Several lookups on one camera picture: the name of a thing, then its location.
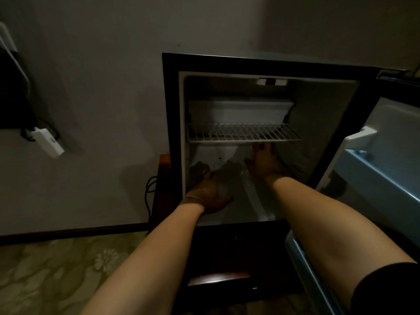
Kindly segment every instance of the white power adapter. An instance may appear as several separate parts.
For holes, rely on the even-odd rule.
[[[64,149],[55,140],[48,129],[39,129],[38,127],[35,127],[35,130],[31,131],[31,135],[41,148],[52,158],[57,158],[64,152]]]

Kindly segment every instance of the wire shelf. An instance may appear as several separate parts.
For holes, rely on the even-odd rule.
[[[190,143],[296,142],[302,140],[288,124],[188,124]]]

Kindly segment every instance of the black sleeve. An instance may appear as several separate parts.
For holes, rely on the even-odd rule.
[[[397,263],[367,275],[354,290],[351,314],[420,314],[420,265]]]

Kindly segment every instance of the wall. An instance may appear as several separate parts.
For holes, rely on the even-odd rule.
[[[168,153],[160,54],[275,51],[413,68],[418,0],[0,0],[66,153],[0,132],[0,234],[144,222]]]

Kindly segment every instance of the bracelet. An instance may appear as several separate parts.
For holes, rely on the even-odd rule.
[[[206,205],[206,202],[203,200],[203,199],[201,199],[199,196],[186,196],[185,198],[184,198],[184,200],[185,199],[197,199],[198,201],[200,201],[202,204],[203,204],[203,206],[206,208],[207,207],[207,205]]]

